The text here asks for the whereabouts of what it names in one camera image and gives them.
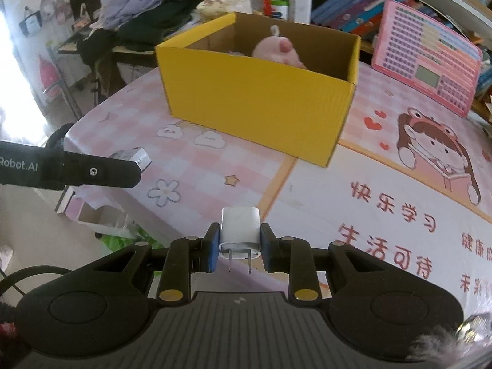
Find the screw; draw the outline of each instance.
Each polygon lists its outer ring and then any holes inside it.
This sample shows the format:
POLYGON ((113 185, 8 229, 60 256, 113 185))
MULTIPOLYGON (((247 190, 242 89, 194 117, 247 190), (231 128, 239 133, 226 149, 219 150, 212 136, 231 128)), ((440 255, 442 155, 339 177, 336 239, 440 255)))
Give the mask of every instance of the screw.
POLYGON ((175 289, 169 289, 169 290, 164 290, 164 291, 161 291, 161 293, 159 294, 159 298, 163 301, 167 301, 167 302, 175 302, 175 301, 179 301, 181 298, 183 298, 183 293, 180 292, 179 290, 175 290, 175 289))
POLYGON ((294 297, 299 301, 314 301, 318 298, 318 292, 309 288, 303 288, 301 290, 297 290, 294 293, 294 297))

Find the pile of clothes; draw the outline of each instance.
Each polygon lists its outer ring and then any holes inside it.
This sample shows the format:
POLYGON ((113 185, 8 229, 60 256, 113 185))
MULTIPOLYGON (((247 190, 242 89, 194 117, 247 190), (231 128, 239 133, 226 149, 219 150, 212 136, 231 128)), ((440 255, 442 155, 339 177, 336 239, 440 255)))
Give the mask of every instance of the pile of clothes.
POLYGON ((101 9, 99 19, 90 25, 88 38, 78 41, 77 51, 102 82, 102 92, 109 96, 123 87, 111 49, 125 46, 132 51, 153 51, 170 34, 191 19, 191 12, 201 0, 110 0, 101 9))

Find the white power adapter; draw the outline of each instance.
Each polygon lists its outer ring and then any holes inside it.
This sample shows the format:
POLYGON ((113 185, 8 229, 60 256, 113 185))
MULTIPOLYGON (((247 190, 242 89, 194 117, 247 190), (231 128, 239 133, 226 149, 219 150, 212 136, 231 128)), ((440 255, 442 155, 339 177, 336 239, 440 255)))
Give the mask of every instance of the white power adapter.
POLYGON ((255 207, 227 207, 222 209, 219 251, 229 259, 229 273, 233 259, 251 260, 260 256, 260 210, 255 207))

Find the stuffed toy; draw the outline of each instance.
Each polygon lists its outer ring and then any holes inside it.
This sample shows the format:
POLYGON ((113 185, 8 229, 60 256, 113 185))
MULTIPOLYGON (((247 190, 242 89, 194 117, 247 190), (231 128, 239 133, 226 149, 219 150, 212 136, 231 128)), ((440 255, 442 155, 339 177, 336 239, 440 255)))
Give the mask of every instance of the stuffed toy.
POLYGON ((270 30, 272 36, 263 39, 256 45, 252 57, 306 69, 304 64, 299 61, 299 56, 291 41, 286 37, 279 36, 279 27, 274 25, 270 30))

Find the bag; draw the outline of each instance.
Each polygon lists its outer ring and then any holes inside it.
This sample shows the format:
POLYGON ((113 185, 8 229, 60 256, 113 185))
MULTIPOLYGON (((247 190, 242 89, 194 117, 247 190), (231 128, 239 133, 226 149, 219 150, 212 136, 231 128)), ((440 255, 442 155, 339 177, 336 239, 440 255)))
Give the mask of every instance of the bag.
MULTIPOLYGON (((44 90, 47 90, 50 86, 60 80, 60 76, 55 68, 55 66, 44 58, 41 54, 38 54, 39 58, 39 77, 41 78, 41 84, 44 90)), ((55 97, 60 92, 59 87, 53 87, 51 90, 46 92, 49 97, 55 97)))
POLYGON ((58 25, 65 24, 68 19, 73 17, 72 8, 65 0, 56 0, 55 2, 55 17, 58 25))
POLYGON ((53 0, 41 0, 39 11, 41 12, 43 23, 51 22, 55 17, 55 2, 53 0))
POLYGON ((24 8, 24 20, 19 23, 22 33, 26 37, 34 36, 43 26, 41 12, 33 12, 29 7, 24 8))
POLYGON ((90 25, 91 22, 89 13, 87 12, 87 7, 85 6, 85 3, 82 3, 80 5, 80 17, 73 24, 73 30, 78 32, 87 25, 90 25))

